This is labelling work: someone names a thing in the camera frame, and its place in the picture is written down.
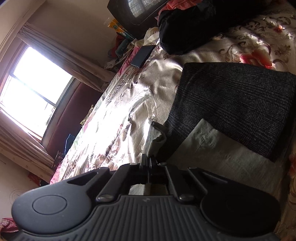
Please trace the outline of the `dark knitted sleeve forearm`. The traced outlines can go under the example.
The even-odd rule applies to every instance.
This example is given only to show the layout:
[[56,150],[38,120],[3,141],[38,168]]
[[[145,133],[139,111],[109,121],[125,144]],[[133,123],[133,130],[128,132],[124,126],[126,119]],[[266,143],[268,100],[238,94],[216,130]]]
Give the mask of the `dark knitted sleeve forearm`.
[[200,120],[275,161],[295,126],[295,75],[240,63],[186,63],[157,157],[167,160]]

